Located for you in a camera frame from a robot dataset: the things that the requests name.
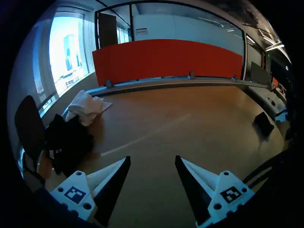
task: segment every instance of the black fabric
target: black fabric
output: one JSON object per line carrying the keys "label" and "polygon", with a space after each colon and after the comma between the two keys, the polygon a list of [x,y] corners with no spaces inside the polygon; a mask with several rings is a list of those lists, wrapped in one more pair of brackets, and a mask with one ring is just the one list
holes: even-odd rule
{"label": "black fabric", "polygon": [[65,122],[63,117],[55,115],[46,129],[46,148],[56,150],[53,167],[57,174],[63,172],[70,176],[84,155],[93,147],[93,136],[78,121],[78,116]]}
{"label": "black fabric", "polygon": [[266,114],[264,112],[258,114],[255,119],[254,123],[257,125],[257,127],[261,130],[261,133],[268,137],[272,130],[274,129],[274,126],[269,122]]}

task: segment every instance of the black monitor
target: black monitor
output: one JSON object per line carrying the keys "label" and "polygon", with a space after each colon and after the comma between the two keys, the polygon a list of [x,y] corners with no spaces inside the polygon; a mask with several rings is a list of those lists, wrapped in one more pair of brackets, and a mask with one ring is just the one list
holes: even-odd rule
{"label": "black monitor", "polygon": [[271,87],[271,74],[254,62],[251,63],[250,79],[253,82]]}

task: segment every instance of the red wall panel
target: red wall panel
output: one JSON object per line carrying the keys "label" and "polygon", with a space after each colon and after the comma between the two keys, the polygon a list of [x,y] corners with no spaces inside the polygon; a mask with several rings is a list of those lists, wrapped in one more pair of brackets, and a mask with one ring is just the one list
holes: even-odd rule
{"label": "red wall panel", "polygon": [[93,52],[100,86],[134,79],[185,76],[241,78],[242,56],[209,44],[185,40],[141,40]]}
{"label": "red wall panel", "polygon": [[277,79],[275,79],[274,77],[272,78],[272,82],[274,84],[275,87],[278,87],[279,86],[279,82]]}

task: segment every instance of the floor line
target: floor line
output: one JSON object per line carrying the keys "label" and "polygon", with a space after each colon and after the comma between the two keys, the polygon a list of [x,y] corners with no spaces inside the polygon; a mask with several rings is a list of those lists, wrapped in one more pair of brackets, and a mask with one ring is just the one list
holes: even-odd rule
{"label": "floor line", "polygon": [[136,140],[133,140],[133,141],[131,141],[131,142],[128,142],[128,143],[126,143],[126,144],[124,144],[124,145],[122,145],[122,146],[119,146],[119,147],[117,147],[117,148],[114,148],[114,149],[112,149],[112,150],[108,150],[107,152],[102,153],[101,156],[106,156],[106,155],[111,154],[111,153],[113,153],[113,152],[116,152],[116,151],[119,151],[119,150],[121,150],[121,149],[124,149],[124,148],[126,148],[126,147],[128,147],[128,146],[131,146],[131,145],[133,145],[133,144],[135,144],[135,143],[138,143],[138,142],[140,142],[140,141],[142,141],[142,140],[145,140],[146,138],[149,138],[149,137],[151,137],[152,135],[155,135],[155,134],[157,134],[157,133],[160,133],[160,132],[162,132],[162,131],[164,131],[164,130],[167,130],[168,128],[171,128],[171,127],[173,127],[173,126],[175,126],[175,125],[177,125],[177,124],[179,124],[179,123],[185,121],[185,120],[188,119],[190,116],[191,116],[190,114],[187,114],[187,115],[185,115],[185,116],[183,116],[183,117],[180,117],[180,118],[178,118],[178,119],[176,119],[176,120],[174,120],[174,121],[172,121],[172,122],[170,122],[170,123],[168,123],[168,124],[166,124],[166,125],[164,125],[164,126],[158,128],[158,129],[156,129],[156,130],[150,132],[150,133],[147,134],[147,135],[144,135],[144,136],[142,136],[142,137],[140,137],[140,138],[138,138],[138,139],[136,139]]}

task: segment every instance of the towel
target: towel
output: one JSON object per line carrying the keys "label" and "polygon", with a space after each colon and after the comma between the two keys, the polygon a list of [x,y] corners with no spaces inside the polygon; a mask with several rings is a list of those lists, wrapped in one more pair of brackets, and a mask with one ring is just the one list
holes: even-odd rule
{"label": "towel", "polygon": [[95,117],[106,110],[112,103],[103,101],[103,98],[92,97],[86,91],[81,90],[68,106],[68,114],[65,121],[79,116],[79,121],[84,126],[89,126]]}

